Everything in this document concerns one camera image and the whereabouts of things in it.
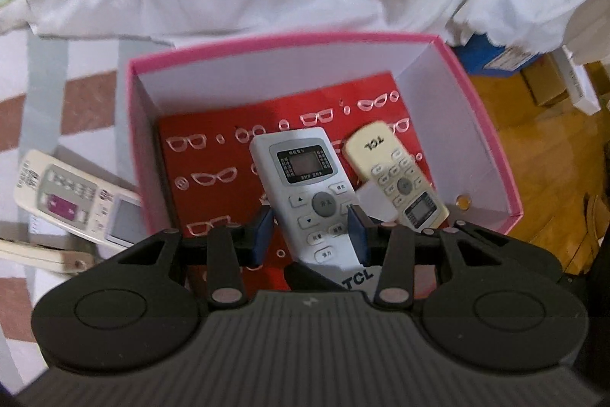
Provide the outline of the small white box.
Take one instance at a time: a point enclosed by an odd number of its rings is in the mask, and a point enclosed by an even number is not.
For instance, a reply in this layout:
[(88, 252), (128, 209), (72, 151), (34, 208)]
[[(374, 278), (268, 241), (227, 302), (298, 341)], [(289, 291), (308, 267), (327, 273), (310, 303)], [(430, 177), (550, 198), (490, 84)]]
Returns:
[(368, 181), (356, 190), (359, 206), (369, 218), (380, 222), (394, 222), (398, 212), (393, 203), (375, 182)]

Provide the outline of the cream Qunda remote purple buttons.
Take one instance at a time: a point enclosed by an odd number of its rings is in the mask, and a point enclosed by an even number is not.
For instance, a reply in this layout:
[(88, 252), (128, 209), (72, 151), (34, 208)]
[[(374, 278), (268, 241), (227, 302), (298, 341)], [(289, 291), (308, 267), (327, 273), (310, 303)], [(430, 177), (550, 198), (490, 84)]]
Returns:
[(124, 250), (148, 236), (138, 194), (38, 150), (24, 156), (13, 198), (28, 213), (97, 245)]

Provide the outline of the red glasses-print card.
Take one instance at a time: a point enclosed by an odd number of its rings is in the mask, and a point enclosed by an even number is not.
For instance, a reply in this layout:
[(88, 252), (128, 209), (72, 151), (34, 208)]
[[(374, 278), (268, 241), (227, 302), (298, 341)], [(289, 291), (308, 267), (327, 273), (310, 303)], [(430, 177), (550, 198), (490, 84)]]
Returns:
[(249, 152), (256, 136), (321, 127), (341, 150), (374, 121), (386, 122), (428, 174), (411, 113), (389, 72), (257, 104), (160, 118), (156, 131), (182, 235), (203, 238), (215, 226), (245, 224), (257, 214), (264, 189)]

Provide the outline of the pink cardboard box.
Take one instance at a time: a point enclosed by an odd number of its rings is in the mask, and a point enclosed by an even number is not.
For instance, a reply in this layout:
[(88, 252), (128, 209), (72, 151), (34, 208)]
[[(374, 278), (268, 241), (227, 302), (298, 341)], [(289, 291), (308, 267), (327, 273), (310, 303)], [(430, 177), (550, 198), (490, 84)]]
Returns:
[[(382, 72), (392, 74), (403, 95), (430, 167), (424, 174), (451, 218), (508, 233), (523, 207), (472, 82), (440, 39), (391, 33), (242, 38), (132, 60), (132, 157), (149, 232), (181, 232), (156, 131), (160, 118), (257, 104)], [(244, 267), (247, 291), (285, 289), (281, 270), (290, 261), (278, 225), (263, 263)]]

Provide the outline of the white flat box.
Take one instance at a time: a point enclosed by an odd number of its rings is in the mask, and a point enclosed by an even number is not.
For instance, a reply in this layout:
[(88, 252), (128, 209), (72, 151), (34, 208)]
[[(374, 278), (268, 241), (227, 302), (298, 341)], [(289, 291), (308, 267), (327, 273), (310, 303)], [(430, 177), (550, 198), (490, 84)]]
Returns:
[(587, 116), (601, 111), (597, 93), (585, 67), (575, 64), (571, 53), (565, 47), (557, 48), (551, 56), (565, 82), (573, 107)]

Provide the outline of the white TCL remote with screen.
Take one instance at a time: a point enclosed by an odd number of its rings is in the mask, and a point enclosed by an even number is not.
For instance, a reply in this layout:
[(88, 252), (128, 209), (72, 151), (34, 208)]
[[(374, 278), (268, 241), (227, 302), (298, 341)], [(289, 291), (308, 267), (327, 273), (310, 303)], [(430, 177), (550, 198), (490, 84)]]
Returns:
[(324, 128), (254, 136), (253, 164), (292, 259), (370, 298), (379, 267), (363, 267), (347, 232), (357, 195)]

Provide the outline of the long cream remote control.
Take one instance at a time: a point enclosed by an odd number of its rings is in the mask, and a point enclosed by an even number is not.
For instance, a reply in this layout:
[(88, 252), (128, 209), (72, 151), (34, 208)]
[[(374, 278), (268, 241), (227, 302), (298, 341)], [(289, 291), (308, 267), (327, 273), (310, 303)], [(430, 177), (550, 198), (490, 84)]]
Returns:
[(90, 247), (53, 239), (42, 244), (2, 239), (1, 259), (67, 275), (83, 273), (96, 264)]

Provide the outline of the blue box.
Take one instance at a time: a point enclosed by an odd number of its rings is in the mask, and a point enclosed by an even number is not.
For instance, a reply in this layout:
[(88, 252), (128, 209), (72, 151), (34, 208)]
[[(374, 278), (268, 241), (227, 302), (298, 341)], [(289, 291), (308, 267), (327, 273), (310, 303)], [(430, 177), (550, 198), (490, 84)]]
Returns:
[(465, 45), (453, 47), (453, 51), (470, 76), (511, 76), (541, 57), (519, 47), (497, 47), (485, 35), (474, 35)]

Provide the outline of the cream TCL remote control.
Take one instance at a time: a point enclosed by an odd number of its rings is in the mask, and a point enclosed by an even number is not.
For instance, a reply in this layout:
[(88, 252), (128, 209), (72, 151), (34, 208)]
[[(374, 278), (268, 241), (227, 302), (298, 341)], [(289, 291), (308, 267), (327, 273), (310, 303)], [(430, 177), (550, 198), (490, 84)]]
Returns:
[(361, 180), (382, 190), (394, 220), (415, 232), (438, 228), (449, 210), (399, 138), (384, 121), (365, 125), (344, 143), (343, 157)]

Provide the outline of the brown cardboard box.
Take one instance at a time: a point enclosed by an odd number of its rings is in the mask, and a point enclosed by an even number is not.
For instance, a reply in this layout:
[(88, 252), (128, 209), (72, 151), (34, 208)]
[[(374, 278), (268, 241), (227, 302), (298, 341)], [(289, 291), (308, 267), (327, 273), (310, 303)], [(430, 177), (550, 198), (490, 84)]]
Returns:
[(520, 70), (533, 102), (542, 108), (552, 108), (569, 97), (562, 74), (551, 55), (543, 55)]

